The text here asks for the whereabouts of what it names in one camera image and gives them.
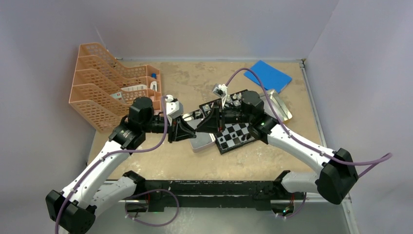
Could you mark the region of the blue notebook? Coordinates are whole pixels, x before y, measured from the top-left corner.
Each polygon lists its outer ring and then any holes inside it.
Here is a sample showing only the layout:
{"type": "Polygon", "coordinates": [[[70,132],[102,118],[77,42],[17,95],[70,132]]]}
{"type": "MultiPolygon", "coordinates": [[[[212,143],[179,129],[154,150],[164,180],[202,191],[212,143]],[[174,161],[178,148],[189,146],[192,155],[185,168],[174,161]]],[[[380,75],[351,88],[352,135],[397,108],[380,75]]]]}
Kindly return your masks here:
{"type": "Polygon", "coordinates": [[[292,81],[289,75],[262,60],[256,62],[249,69],[260,78],[266,90],[274,89],[277,93],[280,93],[292,81]]]}

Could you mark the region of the black white chess board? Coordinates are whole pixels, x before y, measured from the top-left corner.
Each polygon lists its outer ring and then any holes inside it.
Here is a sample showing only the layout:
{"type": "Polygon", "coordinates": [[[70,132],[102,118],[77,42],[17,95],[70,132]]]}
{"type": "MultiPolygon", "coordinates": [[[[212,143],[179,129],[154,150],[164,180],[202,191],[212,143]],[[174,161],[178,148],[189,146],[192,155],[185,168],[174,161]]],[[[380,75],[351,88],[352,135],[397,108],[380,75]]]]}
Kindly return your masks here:
{"type": "MultiPolygon", "coordinates": [[[[233,104],[235,106],[240,105],[239,100],[241,99],[242,93],[245,91],[247,90],[241,90],[240,92],[229,95],[229,100],[227,100],[225,107],[229,107],[233,104]]],[[[217,145],[220,154],[228,153],[256,141],[255,138],[253,138],[251,141],[241,142],[241,137],[249,134],[247,128],[248,123],[225,124],[225,128],[222,132],[213,134],[215,136],[215,144],[217,145]]]]}

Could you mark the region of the white stapler in rack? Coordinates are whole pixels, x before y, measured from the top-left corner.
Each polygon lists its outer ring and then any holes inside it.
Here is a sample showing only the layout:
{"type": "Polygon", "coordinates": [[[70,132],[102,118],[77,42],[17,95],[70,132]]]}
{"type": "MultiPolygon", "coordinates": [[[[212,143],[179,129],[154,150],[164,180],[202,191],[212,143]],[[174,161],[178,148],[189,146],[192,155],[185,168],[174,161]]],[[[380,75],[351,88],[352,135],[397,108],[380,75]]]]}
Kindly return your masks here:
{"type": "Polygon", "coordinates": [[[157,83],[157,81],[152,81],[151,83],[150,83],[150,88],[152,89],[152,90],[154,90],[154,91],[158,91],[158,83],[157,83]]]}

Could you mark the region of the orange plastic file rack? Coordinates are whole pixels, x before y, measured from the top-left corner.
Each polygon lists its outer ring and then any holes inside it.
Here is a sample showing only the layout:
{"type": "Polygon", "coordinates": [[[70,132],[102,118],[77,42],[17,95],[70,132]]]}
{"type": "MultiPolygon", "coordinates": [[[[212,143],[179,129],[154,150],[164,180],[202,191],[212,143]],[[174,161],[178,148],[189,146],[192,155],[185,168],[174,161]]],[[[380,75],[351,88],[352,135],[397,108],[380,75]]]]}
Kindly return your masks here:
{"type": "Polygon", "coordinates": [[[150,65],[125,66],[98,42],[79,46],[69,104],[97,131],[111,131],[136,98],[150,98],[155,113],[159,113],[161,96],[159,69],[150,65]],[[157,79],[151,77],[152,73],[156,73],[157,79]],[[150,88],[152,81],[158,83],[157,92],[150,88]],[[121,90],[138,84],[148,88],[135,92],[121,90]]]}

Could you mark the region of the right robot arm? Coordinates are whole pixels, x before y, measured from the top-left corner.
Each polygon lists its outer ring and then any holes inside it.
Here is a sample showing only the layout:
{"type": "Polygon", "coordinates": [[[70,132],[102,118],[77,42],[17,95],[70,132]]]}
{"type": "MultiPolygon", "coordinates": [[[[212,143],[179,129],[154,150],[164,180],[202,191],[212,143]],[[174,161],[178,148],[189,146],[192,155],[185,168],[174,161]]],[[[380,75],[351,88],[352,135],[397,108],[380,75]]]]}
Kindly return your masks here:
{"type": "Polygon", "coordinates": [[[286,151],[312,169],[311,173],[286,172],[273,186],[279,198],[310,192],[338,205],[359,179],[347,150],[335,151],[294,133],[273,113],[271,100],[255,91],[243,90],[228,104],[216,99],[199,108],[204,114],[200,130],[220,134],[232,124],[244,125],[252,138],[286,151]]]}

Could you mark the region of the silver metal tin tray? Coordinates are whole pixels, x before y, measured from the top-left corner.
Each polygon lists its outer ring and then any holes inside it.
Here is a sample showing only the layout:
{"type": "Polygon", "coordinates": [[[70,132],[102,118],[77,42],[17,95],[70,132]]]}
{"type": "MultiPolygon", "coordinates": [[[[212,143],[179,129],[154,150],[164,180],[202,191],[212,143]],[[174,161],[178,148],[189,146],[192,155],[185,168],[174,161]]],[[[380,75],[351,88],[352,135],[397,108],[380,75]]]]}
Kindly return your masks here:
{"type": "MultiPolygon", "coordinates": [[[[200,109],[189,112],[183,115],[184,121],[193,129],[197,128],[197,125],[203,120],[204,114],[200,109]]],[[[192,151],[194,153],[200,152],[215,144],[215,136],[210,133],[196,132],[196,138],[189,140],[192,151]]]]}

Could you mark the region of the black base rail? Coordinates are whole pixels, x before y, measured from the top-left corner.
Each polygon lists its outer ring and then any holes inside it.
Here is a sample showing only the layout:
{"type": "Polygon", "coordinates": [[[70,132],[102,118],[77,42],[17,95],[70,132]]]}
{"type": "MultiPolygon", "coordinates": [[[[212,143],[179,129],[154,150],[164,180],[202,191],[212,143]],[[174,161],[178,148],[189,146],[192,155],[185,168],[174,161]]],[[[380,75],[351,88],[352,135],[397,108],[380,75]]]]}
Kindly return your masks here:
{"type": "Polygon", "coordinates": [[[228,180],[147,180],[130,196],[149,203],[150,212],[165,208],[251,208],[283,212],[294,209],[292,200],[303,193],[289,193],[279,179],[267,181],[228,180]]]}

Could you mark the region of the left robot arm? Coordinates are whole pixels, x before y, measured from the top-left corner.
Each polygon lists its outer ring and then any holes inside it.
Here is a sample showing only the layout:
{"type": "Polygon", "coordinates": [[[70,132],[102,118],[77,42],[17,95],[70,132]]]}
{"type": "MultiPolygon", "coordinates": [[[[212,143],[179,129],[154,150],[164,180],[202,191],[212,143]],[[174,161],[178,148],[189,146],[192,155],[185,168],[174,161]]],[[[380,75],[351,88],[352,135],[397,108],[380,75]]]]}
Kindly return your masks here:
{"type": "Polygon", "coordinates": [[[103,187],[109,175],[131,155],[142,153],[141,144],[148,133],[160,133],[169,142],[195,138],[195,130],[183,119],[182,104],[171,95],[162,97],[161,113],[154,113],[148,97],[136,98],[121,118],[95,159],[76,179],[60,191],[46,196],[46,205],[55,233],[84,234],[96,218],[125,198],[149,198],[152,190],[135,172],[127,172],[109,187],[103,187]]]}

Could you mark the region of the white label box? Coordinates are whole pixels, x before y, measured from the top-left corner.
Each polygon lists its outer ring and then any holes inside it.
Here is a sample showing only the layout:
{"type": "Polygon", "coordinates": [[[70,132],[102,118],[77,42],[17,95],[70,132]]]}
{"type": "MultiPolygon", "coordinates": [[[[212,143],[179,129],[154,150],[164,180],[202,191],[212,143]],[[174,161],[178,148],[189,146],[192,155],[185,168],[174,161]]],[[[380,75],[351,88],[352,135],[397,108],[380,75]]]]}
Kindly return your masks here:
{"type": "Polygon", "coordinates": [[[138,85],[133,85],[133,86],[128,86],[128,87],[123,87],[121,90],[126,91],[126,92],[135,92],[135,91],[141,91],[147,89],[147,85],[145,84],[138,84],[138,85]]]}

